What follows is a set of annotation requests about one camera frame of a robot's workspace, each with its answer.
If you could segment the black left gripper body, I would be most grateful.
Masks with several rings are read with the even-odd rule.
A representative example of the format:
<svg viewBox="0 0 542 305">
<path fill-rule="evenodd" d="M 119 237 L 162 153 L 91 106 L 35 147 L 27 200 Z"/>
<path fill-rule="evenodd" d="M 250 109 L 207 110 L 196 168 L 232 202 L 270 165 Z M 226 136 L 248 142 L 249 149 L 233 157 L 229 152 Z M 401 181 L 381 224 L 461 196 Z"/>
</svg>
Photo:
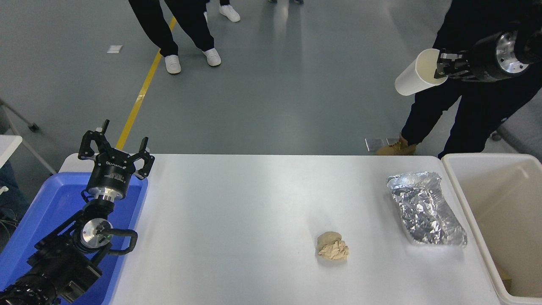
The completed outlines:
<svg viewBox="0 0 542 305">
<path fill-rule="evenodd" d="M 99 189 L 110 189 L 118 194 L 126 194 L 130 177 L 134 173 L 134 163 L 124 151 L 112 150 L 95 155 L 86 191 L 96 194 Z"/>
</svg>

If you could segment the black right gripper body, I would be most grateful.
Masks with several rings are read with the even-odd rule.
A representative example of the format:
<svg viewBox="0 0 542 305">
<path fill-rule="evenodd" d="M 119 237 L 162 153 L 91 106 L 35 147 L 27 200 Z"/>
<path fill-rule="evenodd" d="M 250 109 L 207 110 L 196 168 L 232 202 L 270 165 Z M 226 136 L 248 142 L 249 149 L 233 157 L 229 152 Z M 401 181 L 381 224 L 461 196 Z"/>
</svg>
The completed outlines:
<svg viewBox="0 0 542 305">
<path fill-rule="evenodd" d="M 511 78 L 511 73 L 501 67 L 497 58 L 497 50 L 501 42 L 507 45 L 509 32 L 497 32 L 484 37 L 472 46 L 467 54 L 470 73 L 472 77 L 466 81 L 496 82 Z"/>
</svg>

